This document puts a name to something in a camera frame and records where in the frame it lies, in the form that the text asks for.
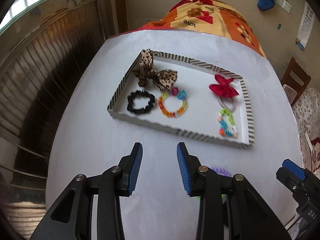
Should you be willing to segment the striped white jewelry tray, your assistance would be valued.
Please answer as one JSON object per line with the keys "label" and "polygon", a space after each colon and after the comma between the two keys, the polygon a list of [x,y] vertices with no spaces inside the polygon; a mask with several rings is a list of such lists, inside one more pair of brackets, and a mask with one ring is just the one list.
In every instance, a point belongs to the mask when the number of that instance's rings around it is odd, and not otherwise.
{"label": "striped white jewelry tray", "polygon": [[[188,107],[186,112],[176,118],[167,118],[160,112],[159,107],[140,116],[130,113],[126,109],[127,96],[138,89],[132,73],[142,60],[142,57],[138,55],[110,100],[107,107],[110,116],[138,126],[197,141],[237,148],[248,148],[254,145],[252,107],[242,76],[189,57],[162,51],[152,51],[151,53],[155,60],[156,69],[172,68],[178,71],[177,85],[187,93]],[[232,86],[240,93],[235,99],[236,109],[233,113],[236,129],[239,133],[235,139],[223,137],[218,132],[217,117],[221,106],[217,97],[208,88],[211,83],[215,83],[215,74],[233,77],[235,80]]]}

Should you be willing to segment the floral fabric pile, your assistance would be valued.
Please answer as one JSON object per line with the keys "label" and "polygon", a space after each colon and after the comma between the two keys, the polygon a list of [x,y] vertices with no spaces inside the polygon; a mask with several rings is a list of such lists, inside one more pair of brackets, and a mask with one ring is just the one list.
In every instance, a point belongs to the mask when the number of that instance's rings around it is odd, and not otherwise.
{"label": "floral fabric pile", "polygon": [[303,167],[319,177],[319,91],[304,90],[292,110],[298,126]]}

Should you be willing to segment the pink braided hair band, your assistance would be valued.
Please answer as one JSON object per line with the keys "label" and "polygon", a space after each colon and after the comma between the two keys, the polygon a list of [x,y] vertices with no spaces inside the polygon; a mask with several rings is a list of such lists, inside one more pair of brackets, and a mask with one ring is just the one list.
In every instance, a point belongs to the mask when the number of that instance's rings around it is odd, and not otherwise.
{"label": "pink braided hair band", "polygon": [[236,104],[233,98],[225,98],[220,96],[218,96],[217,98],[222,108],[229,110],[231,113],[235,111]]}

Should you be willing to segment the black scrunchie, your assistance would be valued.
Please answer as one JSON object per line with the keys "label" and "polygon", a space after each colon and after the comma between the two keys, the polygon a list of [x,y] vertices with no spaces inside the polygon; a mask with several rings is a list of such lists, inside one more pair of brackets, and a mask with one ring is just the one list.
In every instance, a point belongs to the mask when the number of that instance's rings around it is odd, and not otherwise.
{"label": "black scrunchie", "polygon": [[127,96],[127,111],[135,115],[148,114],[155,106],[156,98],[145,90],[136,90]]}

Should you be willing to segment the red satin bow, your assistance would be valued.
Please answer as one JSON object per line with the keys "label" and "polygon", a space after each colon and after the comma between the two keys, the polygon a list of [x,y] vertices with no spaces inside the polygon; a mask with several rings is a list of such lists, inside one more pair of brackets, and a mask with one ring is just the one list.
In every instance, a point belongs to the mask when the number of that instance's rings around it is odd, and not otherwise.
{"label": "red satin bow", "polygon": [[238,96],[239,93],[235,88],[230,86],[230,84],[234,81],[234,78],[225,78],[222,75],[216,74],[215,81],[217,84],[210,84],[209,89],[221,98],[233,98]]}

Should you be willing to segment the leopard print bow scrunchie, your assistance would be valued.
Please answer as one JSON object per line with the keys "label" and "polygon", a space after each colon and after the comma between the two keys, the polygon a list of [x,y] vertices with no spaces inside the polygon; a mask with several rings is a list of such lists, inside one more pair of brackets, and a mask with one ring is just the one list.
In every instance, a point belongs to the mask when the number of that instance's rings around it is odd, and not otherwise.
{"label": "leopard print bow scrunchie", "polygon": [[165,69],[157,72],[153,68],[153,55],[150,49],[143,49],[140,52],[141,61],[139,67],[132,70],[133,75],[138,79],[139,87],[146,87],[148,80],[159,90],[171,90],[177,80],[177,71]]}

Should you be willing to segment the wooden chair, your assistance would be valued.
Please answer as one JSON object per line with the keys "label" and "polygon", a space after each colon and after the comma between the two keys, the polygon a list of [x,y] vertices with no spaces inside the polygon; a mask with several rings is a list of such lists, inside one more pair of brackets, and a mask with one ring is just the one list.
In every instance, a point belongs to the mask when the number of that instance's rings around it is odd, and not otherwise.
{"label": "wooden chair", "polygon": [[285,90],[291,106],[293,106],[303,94],[310,81],[311,76],[303,70],[294,57],[291,57],[285,74],[281,79],[281,85]]}

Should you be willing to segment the wooden slatted door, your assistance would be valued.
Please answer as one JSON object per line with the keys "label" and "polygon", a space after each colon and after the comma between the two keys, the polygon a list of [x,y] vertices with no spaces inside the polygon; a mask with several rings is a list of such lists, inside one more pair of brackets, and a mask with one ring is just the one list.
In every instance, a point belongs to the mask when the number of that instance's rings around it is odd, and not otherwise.
{"label": "wooden slatted door", "polygon": [[46,213],[53,141],[112,32],[107,0],[40,0],[1,33],[1,219],[29,239]]}

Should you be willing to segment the orange love print blanket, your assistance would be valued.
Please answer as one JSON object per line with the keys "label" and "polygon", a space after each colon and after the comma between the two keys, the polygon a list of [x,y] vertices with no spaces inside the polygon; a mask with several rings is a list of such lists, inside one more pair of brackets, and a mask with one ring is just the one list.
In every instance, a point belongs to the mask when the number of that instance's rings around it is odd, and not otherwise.
{"label": "orange love print blanket", "polygon": [[244,16],[219,0],[181,0],[161,20],[148,22],[125,33],[169,29],[221,36],[251,48],[262,57],[266,56]]}

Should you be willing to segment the wall calendar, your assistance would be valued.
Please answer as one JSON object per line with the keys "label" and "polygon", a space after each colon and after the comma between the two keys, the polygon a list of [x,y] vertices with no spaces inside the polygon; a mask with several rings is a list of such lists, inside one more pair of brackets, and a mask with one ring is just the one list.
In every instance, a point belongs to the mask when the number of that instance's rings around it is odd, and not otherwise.
{"label": "wall calendar", "polygon": [[304,50],[308,43],[313,23],[315,20],[315,13],[311,9],[310,5],[305,2],[304,11],[302,15],[302,19],[300,21],[298,34],[296,37],[296,45],[301,49]]}

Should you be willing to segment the white wall switch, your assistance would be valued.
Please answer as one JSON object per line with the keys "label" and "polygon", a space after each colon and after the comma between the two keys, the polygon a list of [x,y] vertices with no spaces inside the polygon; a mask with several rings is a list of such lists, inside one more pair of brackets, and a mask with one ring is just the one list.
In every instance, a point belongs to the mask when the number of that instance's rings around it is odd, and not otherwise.
{"label": "white wall switch", "polygon": [[291,4],[287,0],[276,0],[277,5],[279,5],[288,14],[291,11]]}

